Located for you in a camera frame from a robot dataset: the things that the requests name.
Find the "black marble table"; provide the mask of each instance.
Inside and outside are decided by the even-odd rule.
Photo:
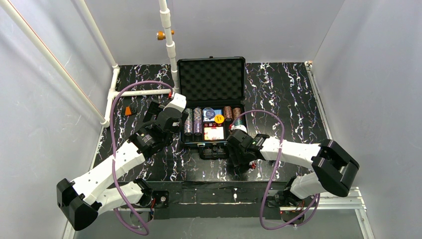
[[[311,88],[304,63],[248,63],[246,65],[245,110],[266,110],[276,114],[284,123],[285,139],[301,143],[318,143],[326,134]],[[173,85],[168,65],[122,66],[116,90],[129,84],[155,80]],[[161,86],[138,86],[133,90],[162,89]],[[124,97],[118,102],[113,122],[118,147],[139,129],[152,99],[163,96]],[[122,116],[124,108],[131,105],[137,109],[135,116]],[[251,136],[265,133],[280,136],[281,127],[271,116],[263,113],[247,115],[248,132]],[[100,140],[94,166],[112,154],[110,129],[105,128]],[[273,161],[257,162],[255,169],[236,172],[226,167],[226,160],[202,160],[195,150],[183,148],[179,137],[171,147],[165,148],[145,163],[131,169],[122,180],[132,181],[142,177],[148,181],[268,181]],[[282,162],[275,180],[288,181],[294,175],[307,173],[307,169]]]

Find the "yellow disc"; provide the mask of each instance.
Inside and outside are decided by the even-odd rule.
[[[216,116],[214,117],[214,121],[215,121],[216,123],[223,123],[223,122],[224,122],[224,116],[222,116],[222,115],[216,115]]]

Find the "stack of poker chips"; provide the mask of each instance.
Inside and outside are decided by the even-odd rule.
[[[202,110],[200,107],[194,109],[194,135],[202,134]]]
[[[188,114],[188,118],[185,121],[185,135],[191,136],[194,128],[194,115],[192,109],[185,109],[185,113]]]
[[[234,119],[237,118],[241,113],[242,113],[242,111],[240,110],[240,108],[234,108],[233,109],[233,118]],[[243,124],[242,118],[239,118],[238,120],[236,120],[234,122],[235,126],[242,125],[242,124]]]
[[[223,111],[224,111],[225,121],[231,122],[233,120],[233,114],[231,113],[231,107],[226,106],[226,107],[224,107]]]

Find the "black case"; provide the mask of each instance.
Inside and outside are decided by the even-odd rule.
[[[180,93],[186,97],[186,108],[206,107],[223,109],[225,106],[240,108],[245,112],[244,82],[246,61],[243,57],[181,59],[177,62]],[[247,127],[246,118],[242,122]],[[224,121],[223,140],[204,140],[201,136],[186,136],[182,124],[181,142],[189,147],[223,146],[227,141],[228,127],[232,122]]]

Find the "blue disc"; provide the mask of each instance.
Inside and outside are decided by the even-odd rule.
[[[204,116],[209,118],[209,119],[212,119],[215,116],[215,112],[212,108],[207,107],[207,108],[204,109]]]

